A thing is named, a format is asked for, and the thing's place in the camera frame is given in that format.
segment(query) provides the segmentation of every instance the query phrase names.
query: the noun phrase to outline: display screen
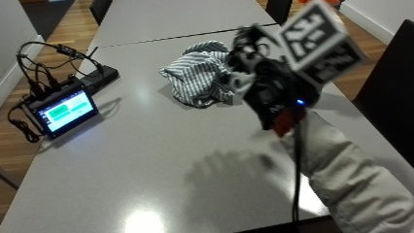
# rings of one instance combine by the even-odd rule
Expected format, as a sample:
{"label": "display screen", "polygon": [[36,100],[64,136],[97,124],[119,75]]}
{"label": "display screen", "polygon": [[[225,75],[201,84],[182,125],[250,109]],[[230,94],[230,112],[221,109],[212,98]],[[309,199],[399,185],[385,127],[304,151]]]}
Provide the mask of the display screen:
{"label": "display screen", "polygon": [[79,90],[59,103],[39,111],[39,114],[55,132],[91,111],[93,111],[92,103],[85,92]]}

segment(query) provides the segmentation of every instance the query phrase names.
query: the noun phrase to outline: black wire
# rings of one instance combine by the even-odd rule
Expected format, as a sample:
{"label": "black wire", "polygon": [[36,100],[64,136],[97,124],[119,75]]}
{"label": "black wire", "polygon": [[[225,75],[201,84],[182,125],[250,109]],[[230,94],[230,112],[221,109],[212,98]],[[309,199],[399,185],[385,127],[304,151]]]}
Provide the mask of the black wire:
{"label": "black wire", "polygon": [[51,48],[53,48],[53,49],[57,48],[57,46],[51,45],[51,44],[44,43],[44,42],[25,42],[25,43],[20,46],[19,52],[17,52],[17,53],[21,54],[21,53],[23,53],[24,47],[27,47],[28,45],[33,45],[33,44],[36,44],[36,45],[43,45],[43,46],[51,47]]}
{"label": "black wire", "polygon": [[296,226],[296,231],[300,232],[300,171],[301,171],[301,125],[300,125],[300,114],[301,108],[293,108],[294,112],[294,121],[296,121],[296,194],[294,194],[294,203],[293,203],[293,223]]}
{"label": "black wire", "polygon": [[44,82],[41,82],[41,81],[36,81],[36,83],[41,83],[43,84],[43,86],[48,86]]}
{"label": "black wire", "polygon": [[[27,59],[33,65],[37,64],[37,62],[33,61],[29,57],[25,57],[25,59]],[[79,58],[77,58],[77,57],[71,57],[71,58],[68,59],[68,61],[65,61],[63,64],[60,64],[60,65],[57,65],[57,66],[47,66],[47,65],[44,65],[44,67],[45,67],[47,69],[59,69],[59,68],[61,68],[64,65],[67,65],[69,62],[75,61],[76,59],[79,59]]]}
{"label": "black wire", "polygon": [[25,139],[31,142],[31,143],[37,143],[40,140],[40,136],[43,136],[41,134],[36,134],[29,128],[28,128],[28,124],[19,119],[12,119],[12,112],[16,109],[23,110],[23,102],[20,102],[8,112],[8,121],[11,122],[11,124],[13,124],[20,131],[24,133]]}
{"label": "black wire", "polygon": [[[29,59],[25,55],[23,55],[21,56],[21,58],[25,58],[27,60],[29,60],[29,62],[33,64],[33,65],[36,65],[37,66],[37,62],[35,62],[32,59]],[[33,72],[40,72],[40,73],[43,73],[45,76],[48,75],[44,71],[37,71],[36,69],[32,69],[32,68],[29,68],[29,67],[27,67],[25,65],[24,65],[24,63],[23,63],[23,61],[21,61],[21,69],[23,68],[25,68],[25,70],[29,70],[29,71],[33,71]]]}
{"label": "black wire", "polygon": [[[88,59],[88,60],[92,62],[92,64],[93,64],[93,65],[96,66],[96,68],[97,68],[97,67],[99,67],[97,61],[95,61],[93,59]],[[97,77],[99,75],[101,75],[103,78],[104,78],[103,72],[99,72],[99,74],[96,74],[96,75],[87,75],[85,73],[83,73],[83,72],[75,67],[73,62],[71,62],[69,65],[72,66],[72,68],[75,69],[75,71],[76,71],[80,75],[83,75],[84,77]]]}
{"label": "black wire", "polygon": [[36,68],[35,68],[35,79],[39,82],[39,73],[43,73],[44,75],[47,75],[47,73],[44,71],[39,70],[40,64],[36,64]]}
{"label": "black wire", "polygon": [[44,73],[47,75],[47,78],[49,79],[52,77],[52,73],[51,73],[49,69],[47,68],[47,66],[40,62],[37,63],[37,66],[40,66],[43,68]]}
{"label": "black wire", "polygon": [[20,54],[17,54],[17,64],[19,64],[19,67],[21,68],[21,70],[23,70],[23,74],[24,74],[25,78],[29,80],[29,76],[28,76],[27,70],[24,69],[25,66],[23,64],[23,57],[20,56]]}

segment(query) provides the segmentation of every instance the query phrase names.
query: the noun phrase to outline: white table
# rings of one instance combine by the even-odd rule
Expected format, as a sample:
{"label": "white table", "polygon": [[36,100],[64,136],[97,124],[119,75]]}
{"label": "white table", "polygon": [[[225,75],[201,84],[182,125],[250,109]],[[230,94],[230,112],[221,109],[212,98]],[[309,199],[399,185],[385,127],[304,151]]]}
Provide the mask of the white table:
{"label": "white table", "polygon": [[276,23],[254,0],[116,0],[91,44],[105,47]]}
{"label": "white table", "polygon": [[[292,220],[294,163],[253,111],[245,104],[184,107],[158,74],[186,47],[206,40],[230,45],[233,35],[97,51],[121,75],[95,97],[103,116],[43,144],[1,232],[214,233]],[[413,168],[333,85],[316,109],[414,191]],[[300,200],[301,218],[328,214],[306,181]]]}

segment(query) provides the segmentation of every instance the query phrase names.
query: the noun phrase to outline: white sleeve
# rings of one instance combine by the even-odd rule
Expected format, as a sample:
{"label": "white sleeve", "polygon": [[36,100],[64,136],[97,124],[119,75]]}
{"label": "white sleeve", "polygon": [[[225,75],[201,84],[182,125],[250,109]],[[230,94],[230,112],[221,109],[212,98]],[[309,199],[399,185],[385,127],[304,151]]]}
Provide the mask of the white sleeve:
{"label": "white sleeve", "polygon": [[[414,232],[414,198],[390,171],[316,113],[302,120],[301,171],[345,233]],[[293,155],[290,131],[282,145]]]}

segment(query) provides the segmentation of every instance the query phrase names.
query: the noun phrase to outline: striped shirt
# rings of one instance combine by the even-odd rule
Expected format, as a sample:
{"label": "striped shirt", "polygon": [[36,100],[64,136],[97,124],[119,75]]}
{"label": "striped shirt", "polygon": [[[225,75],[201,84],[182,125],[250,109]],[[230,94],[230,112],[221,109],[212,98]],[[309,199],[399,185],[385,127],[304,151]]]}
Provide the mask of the striped shirt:
{"label": "striped shirt", "polygon": [[229,49],[221,42],[202,42],[184,50],[161,75],[172,82],[173,97],[185,105],[205,108],[234,95],[220,79],[230,75],[225,67]]}

